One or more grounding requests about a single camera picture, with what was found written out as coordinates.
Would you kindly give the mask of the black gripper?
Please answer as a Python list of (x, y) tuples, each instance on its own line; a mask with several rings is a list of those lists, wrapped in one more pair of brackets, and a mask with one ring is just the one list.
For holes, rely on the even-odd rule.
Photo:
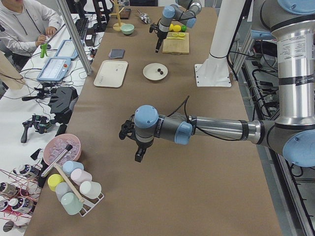
[(140, 138), (136, 137), (135, 132), (135, 124), (132, 120), (126, 120), (125, 123), (122, 124), (121, 130), (119, 132), (119, 138), (121, 140), (124, 140), (126, 137), (136, 141), (136, 144), (138, 145), (138, 149), (135, 153), (135, 161), (136, 162), (142, 162), (143, 157), (146, 153), (146, 149), (149, 148), (152, 144), (154, 139), (149, 138), (148, 141), (141, 141)]
[(158, 36), (158, 41), (157, 41), (156, 49), (155, 49), (155, 52), (158, 53), (163, 43), (163, 40), (167, 38), (167, 34), (169, 32), (169, 26), (165, 26), (162, 23), (151, 24), (149, 33), (152, 33), (152, 32), (155, 32)]

